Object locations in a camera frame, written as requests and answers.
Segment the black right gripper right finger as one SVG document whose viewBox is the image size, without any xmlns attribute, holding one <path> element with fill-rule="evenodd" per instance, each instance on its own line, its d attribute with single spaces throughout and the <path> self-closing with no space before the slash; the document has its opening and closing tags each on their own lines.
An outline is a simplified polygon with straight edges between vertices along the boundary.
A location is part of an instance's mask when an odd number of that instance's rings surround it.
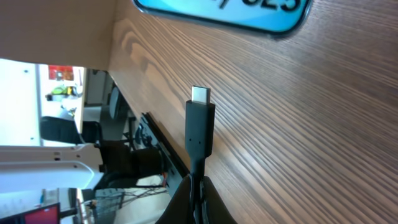
<svg viewBox="0 0 398 224">
<path fill-rule="evenodd" d="M 217 192 L 211 179 L 204 176 L 201 182 L 202 218 L 206 224 L 237 224 Z"/>
</svg>

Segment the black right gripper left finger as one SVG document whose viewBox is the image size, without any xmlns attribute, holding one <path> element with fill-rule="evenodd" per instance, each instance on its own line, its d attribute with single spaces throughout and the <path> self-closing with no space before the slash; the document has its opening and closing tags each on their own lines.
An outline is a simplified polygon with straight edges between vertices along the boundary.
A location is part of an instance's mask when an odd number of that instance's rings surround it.
<svg viewBox="0 0 398 224">
<path fill-rule="evenodd" d="M 192 204 L 192 177 L 187 175 L 181 181 L 177 191 L 174 193 L 167 208 L 156 221 L 156 224 L 192 224 L 193 204 Z"/>
</svg>

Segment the smartphone with teal screen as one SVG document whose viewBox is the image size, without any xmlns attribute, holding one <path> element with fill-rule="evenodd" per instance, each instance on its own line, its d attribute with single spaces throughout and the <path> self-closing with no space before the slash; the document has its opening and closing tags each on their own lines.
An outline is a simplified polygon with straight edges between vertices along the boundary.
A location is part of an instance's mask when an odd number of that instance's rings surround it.
<svg viewBox="0 0 398 224">
<path fill-rule="evenodd" d="M 133 0 L 141 12 L 283 39 L 305 22 L 312 0 Z"/>
</svg>

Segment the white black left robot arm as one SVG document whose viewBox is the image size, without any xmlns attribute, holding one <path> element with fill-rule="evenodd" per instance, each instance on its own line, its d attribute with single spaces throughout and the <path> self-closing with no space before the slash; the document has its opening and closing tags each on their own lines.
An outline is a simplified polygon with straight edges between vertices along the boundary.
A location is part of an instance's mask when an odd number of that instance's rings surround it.
<svg viewBox="0 0 398 224">
<path fill-rule="evenodd" d="M 70 147 L 1 147 L 1 192 L 76 188 L 130 188 L 160 175 L 163 158 L 154 147 L 132 151 L 116 141 Z"/>
</svg>

